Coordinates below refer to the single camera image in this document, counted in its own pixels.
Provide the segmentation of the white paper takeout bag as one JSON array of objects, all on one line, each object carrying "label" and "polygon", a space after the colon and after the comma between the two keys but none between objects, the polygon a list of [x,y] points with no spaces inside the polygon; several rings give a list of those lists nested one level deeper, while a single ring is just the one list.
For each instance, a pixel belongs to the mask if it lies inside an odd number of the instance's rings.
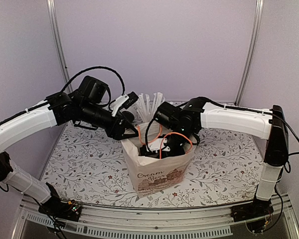
[{"label": "white paper takeout bag", "polygon": [[147,122],[139,124],[136,126],[138,136],[121,141],[129,177],[140,198],[181,183],[196,149],[195,145],[186,143],[184,155],[166,158],[142,156],[140,149],[145,145],[147,126]]}]

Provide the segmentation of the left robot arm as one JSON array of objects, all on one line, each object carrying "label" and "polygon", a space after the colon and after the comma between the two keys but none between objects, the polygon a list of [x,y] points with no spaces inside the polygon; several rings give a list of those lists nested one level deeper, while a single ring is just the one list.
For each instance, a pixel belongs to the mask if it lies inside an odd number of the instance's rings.
[{"label": "left robot arm", "polygon": [[0,182],[31,196],[53,216],[60,216],[64,212],[65,204],[61,202],[54,187],[17,167],[6,150],[39,131],[69,121],[73,122],[75,127],[81,127],[81,122],[85,122],[89,124],[90,130],[102,128],[106,135],[114,140],[137,137],[138,131],[120,112],[121,109],[127,110],[138,100],[136,93],[122,93],[115,100],[108,100],[106,104],[102,104],[104,94],[111,94],[108,84],[85,76],[73,92],[67,94],[62,89],[35,106],[1,121]]}]

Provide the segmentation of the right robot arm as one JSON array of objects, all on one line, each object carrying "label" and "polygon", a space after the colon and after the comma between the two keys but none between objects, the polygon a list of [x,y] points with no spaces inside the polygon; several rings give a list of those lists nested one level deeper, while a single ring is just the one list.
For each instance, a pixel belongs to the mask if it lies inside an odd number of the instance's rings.
[{"label": "right robot arm", "polygon": [[211,206],[255,199],[248,213],[258,217],[284,171],[290,172],[289,135],[294,131],[281,107],[250,109],[198,97],[180,106],[162,103],[152,123],[163,127],[157,147],[145,145],[158,159],[188,156],[185,175],[156,202],[165,207]]}]

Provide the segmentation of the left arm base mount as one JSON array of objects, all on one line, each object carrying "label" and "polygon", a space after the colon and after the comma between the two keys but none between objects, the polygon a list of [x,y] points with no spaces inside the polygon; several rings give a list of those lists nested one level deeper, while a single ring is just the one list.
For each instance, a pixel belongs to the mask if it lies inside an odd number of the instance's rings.
[{"label": "left arm base mount", "polygon": [[39,206],[38,211],[51,217],[78,222],[82,212],[82,204],[75,200],[62,202],[60,199],[50,198]]}]

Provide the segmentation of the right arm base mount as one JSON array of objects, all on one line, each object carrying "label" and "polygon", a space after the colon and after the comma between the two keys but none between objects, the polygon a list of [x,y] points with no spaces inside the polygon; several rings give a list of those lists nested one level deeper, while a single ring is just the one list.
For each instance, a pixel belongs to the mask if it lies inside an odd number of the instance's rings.
[{"label": "right arm base mount", "polygon": [[262,201],[254,199],[247,204],[231,207],[231,217],[234,222],[246,222],[247,229],[254,233],[263,233],[273,217],[273,206],[271,200]]}]

